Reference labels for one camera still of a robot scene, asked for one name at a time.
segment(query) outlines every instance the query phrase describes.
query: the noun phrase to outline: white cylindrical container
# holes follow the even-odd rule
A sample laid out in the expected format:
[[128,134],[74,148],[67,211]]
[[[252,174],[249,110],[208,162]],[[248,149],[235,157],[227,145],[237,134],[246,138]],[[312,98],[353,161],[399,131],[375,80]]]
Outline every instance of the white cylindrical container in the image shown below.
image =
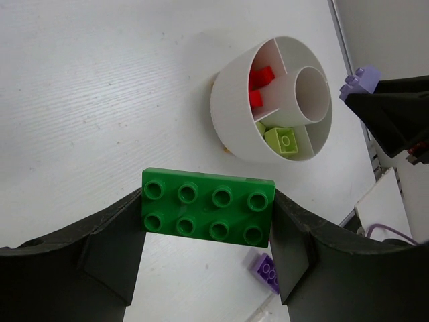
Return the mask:
[[[292,70],[296,70],[296,73],[287,74],[288,65],[285,66],[285,62],[292,67]],[[252,110],[249,103],[250,70],[251,68],[259,70],[266,66],[272,67],[275,79],[260,89],[263,107]],[[294,85],[293,90],[292,87],[288,89],[287,84],[283,83],[288,76],[295,79],[293,84],[296,86]],[[300,77],[304,82],[309,83],[308,87],[301,87]],[[284,86],[278,86],[276,90],[276,83],[283,83]],[[270,87],[273,92],[264,94]],[[304,100],[301,103],[300,97],[304,93],[322,99],[324,110],[311,110],[316,101],[314,99]],[[297,117],[293,125],[292,123],[291,125],[279,124],[281,127],[294,128],[299,151],[290,156],[290,160],[274,152],[265,142],[256,122],[261,121],[266,124],[271,117],[273,119],[282,117],[282,121],[291,119],[292,117],[282,116],[282,111],[287,111],[287,107],[292,106],[289,102],[293,102],[294,99],[295,101],[298,99],[298,104],[301,103],[301,108],[298,106],[296,109],[301,113],[300,118]],[[320,63],[311,50],[296,39],[278,37],[246,51],[219,72],[212,88],[210,112],[217,135],[225,147],[237,157],[250,162],[287,163],[308,160],[323,147],[329,134],[332,102]]]
[[262,97],[275,97],[279,109],[266,117],[268,127],[296,127],[318,123],[324,119],[330,106],[330,93],[322,73],[305,66],[277,77],[269,86],[261,88]]

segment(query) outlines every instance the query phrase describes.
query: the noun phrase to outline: building block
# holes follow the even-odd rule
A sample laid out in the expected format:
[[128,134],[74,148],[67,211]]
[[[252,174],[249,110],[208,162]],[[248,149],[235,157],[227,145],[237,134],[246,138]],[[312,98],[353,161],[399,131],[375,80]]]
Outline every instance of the building block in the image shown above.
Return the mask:
[[141,193],[144,231],[268,247],[274,181],[148,168]]
[[261,70],[253,70],[249,75],[249,84],[254,88],[267,86],[275,78],[274,72],[270,66],[262,68]]
[[274,261],[267,253],[263,253],[255,265],[250,269],[250,272],[262,284],[268,286],[274,293],[280,294],[279,283],[277,281],[277,273],[274,267]]
[[264,134],[265,141],[280,156],[287,158],[298,153],[295,133],[290,128],[275,127]]
[[374,66],[368,65],[358,68],[354,75],[349,75],[345,79],[345,84],[340,88],[339,98],[345,101],[351,93],[374,93],[378,82],[381,79],[381,72]]
[[255,124],[256,124],[257,130],[263,136],[265,131],[267,131],[267,127],[264,124],[262,124],[261,122],[256,122]]
[[260,91],[249,92],[249,102],[252,109],[263,106],[262,95]]
[[249,92],[253,91],[255,89],[255,81],[253,80],[255,78],[255,71],[254,70],[250,70],[249,73]]

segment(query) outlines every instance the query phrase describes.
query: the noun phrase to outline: white circular bin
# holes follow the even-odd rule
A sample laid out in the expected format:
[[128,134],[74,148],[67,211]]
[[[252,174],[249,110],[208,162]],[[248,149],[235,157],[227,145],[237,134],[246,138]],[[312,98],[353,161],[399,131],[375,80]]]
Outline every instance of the white circular bin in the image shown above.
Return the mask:
[[[252,110],[249,103],[249,73],[251,68],[258,70],[266,66],[271,66],[275,79],[272,86],[269,84],[260,89],[263,107]],[[316,113],[321,115],[320,121],[319,118],[317,122],[303,121],[302,124],[298,122],[291,125],[298,153],[284,158],[265,142],[255,123],[262,121],[268,127],[287,126],[283,114],[287,115],[290,106],[285,106],[285,100],[279,99],[279,95],[283,94],[283,86],[279,84],[288,77],[287,70],[293,75],[305,68],[311,68],[312,72],[316,70],[324,78],[323,94],[319,95],[321,108],[326,110]],[[332,122],[332,102],[326,75],[311,50],[290,37],[267,40],[226,65],[214,82],[210,111],[214,128],[225,147],[237,157],[250,162],[281,163],[311,159],[326,142]]]

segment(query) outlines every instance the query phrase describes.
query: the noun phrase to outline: green lego brick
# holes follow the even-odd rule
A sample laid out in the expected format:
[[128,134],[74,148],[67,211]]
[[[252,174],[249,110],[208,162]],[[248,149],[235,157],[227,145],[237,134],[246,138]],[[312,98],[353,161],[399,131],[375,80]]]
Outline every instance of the green lego brick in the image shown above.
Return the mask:
[[295,134],[293,129],[282,129],[275,127],[267,131],[264,135],[268,145],[280,156],[287,158],[298,153]]
[[148,168],[142,187],[144,231],[268,247],[274,181]]
[[267,127],[261,122],[256,122],[256,127],[257,127],[257,130],[260,132],[260,134],[263,136],[263,134],[267,130]]

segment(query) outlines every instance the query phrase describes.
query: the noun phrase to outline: purple cable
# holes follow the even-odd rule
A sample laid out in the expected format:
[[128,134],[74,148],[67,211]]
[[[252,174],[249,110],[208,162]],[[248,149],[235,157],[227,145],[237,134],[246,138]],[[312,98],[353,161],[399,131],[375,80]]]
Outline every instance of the purple cable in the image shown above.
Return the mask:
[[375,223],[375,224],[373,224],[373,225],[369,226],[369,228],[368,228],[368,232],[367,232],[367,238],[370,238],[370,237],[371,237],[371,234],[373,233],[373,230],[374,230],[375,228],[383,228],[383,229],[389,230],[389,231],[391,231],[392,233],[395,233],[396,235],[399,235],[399,236],[401,236],[402,238],[404,238],[404,239],[408,240],[408,241],[409,241],[411,244],[413,244],[413,245],[420,245],[420,244],[419,244],[418,242],[416,242],[414,239],[409,238],[407,235],[404,235],[404,234],[403,234],[403,233],[401,233],[400,231],[398,231],[398,230],[396,230],[396,229],[394,229],[394,228],[391,228],[391,227],[389,227],[389,226],[383,225],[382,223]]

